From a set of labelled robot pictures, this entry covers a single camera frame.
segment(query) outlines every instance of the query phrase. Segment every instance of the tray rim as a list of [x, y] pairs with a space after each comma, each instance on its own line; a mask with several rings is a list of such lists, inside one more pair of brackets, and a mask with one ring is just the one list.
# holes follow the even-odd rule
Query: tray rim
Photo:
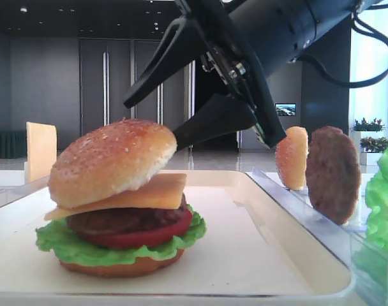
[[[321, 241], [321, 239], [319, 239], [314, 233], [312, 233], [312, 231], [307, 228], [303, 223], [301, 223], [298, 218], [291, 212], [289, 211], [286, 207], [284, 207], [278, 200], [277, 198], [275, 198], [270, 192], [269, 188], [267, 188], [267, 186], [263, 186], [263, 184], [261, 184], [261, 182], [259, 182], [259, 179], [261, 176], [260, 174], [263, 174], [263, 172], [258, 172], [258, 170], [254, 170], [252, 173], [247, 173], [247, 172], [242, 172], [242, 171], [237, 171], [237, 170], [163, 170], [161, 171], [163, 173], [193, 173], [193, 172], [197, 172], [197, 173], [200, 173], [200, 172], [219, 172], [219, 173], [222, 173], [222, 172], [233, 172], [233, 173], [236, 173], [236, 174], [240, 174], [240, 175], [244, 175], [247, 177], [247, 179], [250, 179], [257, 187], [259, 187], [261, 190], [263, 190], [263, 192], [266, 193], [266, 195], [268, 195], [268, 197], [270, 197], [281, 209], [283, 209], [288, 215], [289, 217], [293, 218], [294, 220], [296, 220], [298, 222], [298, 224], [300, 226], [303, 227], [303, 229], [309, 233], [318, 243], [320, 243], [323, 247], [325, 247], [325, 249], [331, 253], [331, 255], [333, 257], [335, 257], [339, 263], [341, 263], [350, 273], [350, 285], [337, 292], [337, 293], [332, 293], [332, 294], [329, 294], [329, 295], [221, 295], [221, 294], [218, 294], [218, 295], [204, 295], [204, 294], [168, 294], [168, 295], [164, 295], [164, 294], [103, 294], [103, 293], [17, 293], [17, 292], [0, 292], [0, 301], [2, 299], [3, 303], [6, 303], [5, 305], [9, 305], [7, 304], [8, 301], [11, 301], [13, 302], [14, 300], [20, 300], [22, 298], [25, 298], [26, 300], [23, 301], [23, 300], [20, 300], [19, 303], [20, 305], [36, 305], [34, 304], [35, 302], [40, 302], [41, 300], [47, 300], [48, 302], [52, 302], [54, 301], [54, 299], [56, 300], [62, 300], [62, 299], [68, 299], [68, 298], [73, 298], [73, 301], [76, 302], [80, 302], [79, 299], [82, 298], [83, 301], [86, 301], [90, 298], [92, 299], [96, 299], [97, 297], [100, 297], [102, 299], [106, 299], [106, 301], [108, 303], [111, 303], [111, 302], [116, 302], [116, 300], [118, 298], [121, 298], [122, 301], [124, 301], [125, 298], [128, 299], [129, 302], [132, 302], [134, 300], [136, 300], [136, 302], [140, 303], [141, 301], [143, 300], [146, 300], [146, 299], [149, 299], [150, 302], [153, 302], [153, 298], [154, 299], [157, 299], [157, 298], [161, 298], [162, 301], [168, 301], [167, 305], [169, 305], [170, 303], [175, 303], [177, 300], [179, 299], [183, 299], [184, 301], [185, 300], [189, 300], [191, 302], [193, 301], [201, 301], [201, 300], [204, 300], [204, 299], [207, 299], [208, 302], [217, 302], [217, 301], [224, 301], [224, 303], [227, 303], [228, 301], [232, 300], [232, 301], [238, 301], [238, 299], [240, 299], [240, 301], [242, 302], [258, 302], [258, 303], [261, 303], [261, 302], [268, 302], [269, 300], [272, 300], [272, 301], [276, 301], [276, 302], [285, 302], [285, 301], [290, 301], [292, 303], [294, 302], [301, 302], [301, 305], [309, 305], [311, 302], [328, 302], [328, 301], [331, 301], [331, 300], [339, 300], [339, 299], [342, 299], [343, 297], [346, 297], [346, 295], [348, 295], [349, 293], [354, 293], [354, 288], [355, 288], [355, 283], [356, 283], [356, 279], [355, 279], [355, 275], [352, 271], [352, 269], [349, 267], [348, 264], [346, 264], [336, 253], [333, 252], [333, 250], [331, 250], [331, 248], [329, 248], [328, 245], [326, 245], [325, 243], [323, 243], [323, 241]], [[297, 201], [303, 205], [306, 205], [307, 207], [309, 207], [305, 202], [301, 201], [296, 195], [292, 194], [292, 193], [289, 193], [286, 189], [282, 188], [281, 186], [279, 186], [277, 183], [275, 183], [273, 180], [271, 180], [268, 176], [265, 176], [265, 178], [270, 181], [271, 183], [273, 183], [276, 187], [276, 192], [278, 193], [283, 193], [283, 194], [286, 194], [287, 196], [291, 196], [292, 197], [292, 200], [293, 201]], [[44, 187], [40, 187], [40, 184], [38, 183], [37, 185], [39, 188], [37, 188], [37, 190], [34, 190], [32, 188], [32, 191], [30, 193], [28, 193], [27, 195], [24, 195], [24, 196], [21, 196], [20, 198], [16, 199], [17, 200], [20, 200], [22, 198], [25, 198], [26, 196], [29, 196], [31, 194], [33, 194], [34, 192], [36, 191], [39, 191], [43, 188], [45, 188], [46, 186]]]

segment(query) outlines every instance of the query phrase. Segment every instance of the ceiling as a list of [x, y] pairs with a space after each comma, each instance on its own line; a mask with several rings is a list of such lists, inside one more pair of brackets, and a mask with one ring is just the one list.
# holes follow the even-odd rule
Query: ceiling
[[0, 0], [0, 31], [12, 36], [159, 40], [178, 16], [173, 1]]

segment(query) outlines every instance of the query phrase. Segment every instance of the beef patty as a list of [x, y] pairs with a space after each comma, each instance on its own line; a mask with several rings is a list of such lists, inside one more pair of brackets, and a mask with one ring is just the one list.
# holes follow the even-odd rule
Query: beef patty
[[113, 208], [84, 212], [66, 218], [68, 227], [88, 235], [114, 235], [155, 230], [176, 223], [187, 207], [183, 195], [178, 209]]

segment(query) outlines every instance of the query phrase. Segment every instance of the potted plant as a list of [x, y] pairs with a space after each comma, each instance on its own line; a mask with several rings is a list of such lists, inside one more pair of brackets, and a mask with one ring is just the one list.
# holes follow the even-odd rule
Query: potted plant
[[363, 138], [372, 137], [374, 139], [385, 137], [385, 126], [383, 125], [382, 119], [373, 119], [367, 121], [365, 118], [355, 121], [355, 125], [352, 129], [352, 139], [354, 147], [357, 150], [357, 158], [360, 161], [361, 152], [364, 152], [361, 147], [361, 140]]
[[386, 137], [365, 137], [361, 141], [363, 152], [360, 153], [360, 163], [364, 166], [376, 166], [383, 152], [388, 148]]

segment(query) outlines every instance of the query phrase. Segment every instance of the television screen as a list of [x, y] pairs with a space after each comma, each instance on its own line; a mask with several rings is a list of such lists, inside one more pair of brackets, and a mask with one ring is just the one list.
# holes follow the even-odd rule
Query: television screen
[[278, 116], [296, 116], [296, 104], [275, 104]]

